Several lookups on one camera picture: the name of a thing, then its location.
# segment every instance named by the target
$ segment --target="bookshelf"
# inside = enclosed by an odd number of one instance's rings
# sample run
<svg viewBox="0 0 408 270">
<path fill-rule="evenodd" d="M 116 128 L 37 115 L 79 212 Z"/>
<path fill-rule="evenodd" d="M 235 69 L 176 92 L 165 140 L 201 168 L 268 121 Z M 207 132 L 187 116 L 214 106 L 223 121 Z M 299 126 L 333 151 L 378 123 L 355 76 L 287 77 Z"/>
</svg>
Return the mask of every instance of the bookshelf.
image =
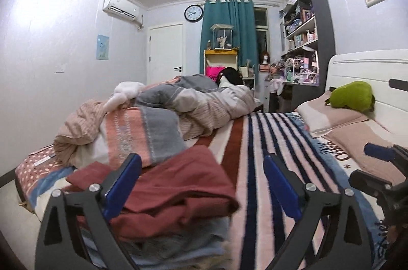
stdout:
<svg viewBox="0 0 408 270">
<path fill-rule="evenodd" d="M 291 110 L 301 103 L 321 96 L 326 87 L 327 68 L 331 57 L 336 54 L 333 23 L 328 0 L 297 0 L 285 8 L 282 19 L 282 41 L 284 60 L 295 56 L 307 57 L 312 61 L 313 55 L 319 72 L 319 84 L 291 83 Z"/>
</svg>

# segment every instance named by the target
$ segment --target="pink bag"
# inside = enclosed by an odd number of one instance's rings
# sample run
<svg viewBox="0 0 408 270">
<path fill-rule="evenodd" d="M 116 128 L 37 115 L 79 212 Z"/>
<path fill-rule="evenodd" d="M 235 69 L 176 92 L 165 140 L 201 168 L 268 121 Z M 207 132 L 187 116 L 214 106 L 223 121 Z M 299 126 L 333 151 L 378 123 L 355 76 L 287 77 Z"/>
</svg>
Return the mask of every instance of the pink bag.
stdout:
<svg viewBox="0 0 408 270">
<path fill-rule="evenodd" d="M 225 69 L 224 66 L 218 67 L 209 67 L 205 68 L 205 75 L 208 76 L 212 81 L 216 81 L 218 77 L 218 73 Z"/>
</svg>

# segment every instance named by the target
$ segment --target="polka dot bedsheet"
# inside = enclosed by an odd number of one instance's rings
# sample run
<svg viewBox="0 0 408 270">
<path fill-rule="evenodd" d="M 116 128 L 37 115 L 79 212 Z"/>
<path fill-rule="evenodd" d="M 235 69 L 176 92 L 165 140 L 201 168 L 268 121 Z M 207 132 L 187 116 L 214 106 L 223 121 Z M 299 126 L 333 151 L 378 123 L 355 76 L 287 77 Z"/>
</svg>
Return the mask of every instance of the polka dot bedsheet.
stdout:
<svg viewBox="0 0 408 270">
<path fill-rule="evenodd" d="M 53 146 L 47 146 L 32 152 L 16 168 L 16 179 L 31 209 L 35 209 L 38 196 L 49 190 L 57 180 L 74 171 L 73 167 L 64 167 L 56 157 L 39 165 L 35 164 L 53 154 Z"/>
</svg>

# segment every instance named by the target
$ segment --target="shelf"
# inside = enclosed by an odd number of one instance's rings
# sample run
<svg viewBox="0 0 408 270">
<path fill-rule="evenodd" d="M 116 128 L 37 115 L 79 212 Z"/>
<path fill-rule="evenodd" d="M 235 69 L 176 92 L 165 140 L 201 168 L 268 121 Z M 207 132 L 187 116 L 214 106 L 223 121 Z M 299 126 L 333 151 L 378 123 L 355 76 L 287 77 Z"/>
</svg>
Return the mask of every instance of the shelf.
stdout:
<svg viewBox="0 0 408 270">
<path fill-rule="evenodd" d="M 237 55 L 236 50 L 205 50 L 206 55 Z"/>
<path fill-rule="evenodd" d="M 312 86 L 312 87 L 318 87 L 319 84 L 316 83 L 309 83 L 309 82 L 304 82 L 304 83 L 298 83 L 298 82 L 288 82 L 288 81 L 282 81 L 283 84 L 287 84 L 288 86 L 294 86 L 294 85 L 298 85 L 298 86 Z"/>
<path fill-rule="evenodd" d="M 291 32 L 288 36 L 286 36 L 286 38 L 287 39 L 293 38 L 294 36 L 300 35 L 306 31 L 313 31 L 315 27 L 316 27 L 315 16 L 313 16 L 308 21 L 306 21 L 304 24 L 297 27 L 293 32 Z"/>
<path fill-rule="evenodd" d="M 283 12 L 285 13 L 285 14 L 287 14 L 289 11 L 290 11 L 290 9 L 293 7 L 293 4 L 286 4 L 286 6 L 285 6 L 285 8 L 283 9 Z"/>
<path fill-rule="evenodd" d="M 315 39 L 315 40 L 306 42 L 305 44 L 302 44 L 302 45 L 300 45 L 300 46 L 297 46 L 297 47 L 294 48 L 294 49 L 290 49 L 290 50 L 288 50 L 287 52 L 283 53 L 283 54 L 281 55 L 281 57 L 286 56 L 288 53 L 291 53 L 291 52 L 293 52 L 293 51 L 297 51 L 297 50 L 299 50 L 299 49 L 304 50 L 304 49 L 303 49 L 304 46 L 309 46 L 309 45 L 312 45 L 312 44 L 314 44 L 314 43 L 317 43 L 317 40 L 318 40 L 318 38 Z"/>
<path fill-rule="evenodd" d="M 286 26 L 288 26 L 288 25 L 290 25 L 290 24 L 293 24 L 293 22 L 294 22 L 296 19 L 299 19 L 299 16 L 300 16 L 300 12 L 297 12 L 296 15 L 295 15 L 293 18 L 291 18 L 290 20 L 287 21 L 287 22 L 288 22 L 287 25 L 285 25 L 286 22 L 284 23 L 284 26 L 286 27 Z"/>
</svg>

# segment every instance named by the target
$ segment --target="white headboard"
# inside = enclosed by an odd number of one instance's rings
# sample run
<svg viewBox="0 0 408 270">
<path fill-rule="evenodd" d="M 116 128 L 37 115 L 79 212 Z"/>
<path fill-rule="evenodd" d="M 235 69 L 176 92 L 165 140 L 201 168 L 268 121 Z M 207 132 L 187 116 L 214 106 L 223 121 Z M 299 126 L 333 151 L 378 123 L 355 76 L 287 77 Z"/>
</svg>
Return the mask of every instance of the white headboard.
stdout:
<svg viewBox="0 0 408 270">
<path fill-rule="evenodd" d="M 352 81 L 368 82 L 376 99 L 371 118 L 390 132 L 408 135 L 408 92 L 388 86 L 408 81 L 408 50 L 378 50 L 335 55 L 330 59 L 326 90 Z"/>
</svg>

